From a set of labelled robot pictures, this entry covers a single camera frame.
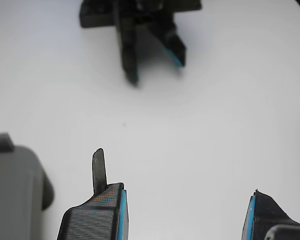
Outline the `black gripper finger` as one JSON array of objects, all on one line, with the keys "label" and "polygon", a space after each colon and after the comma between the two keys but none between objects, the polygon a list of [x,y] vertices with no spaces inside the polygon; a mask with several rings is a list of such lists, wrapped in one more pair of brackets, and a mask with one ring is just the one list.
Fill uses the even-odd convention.
[{"label": "black gripper finger", "polygon": [[107,184],[102,148],[92,156],[92,183],[92,197],[64,213],[57,239],[127,240],[129,238],[127,191],[122,182]]},{"label": "black gripper finger", "polygon": [[250,197],[242,240],[300,240],[300,223],[291,219],[269,195],[256,190]]}]

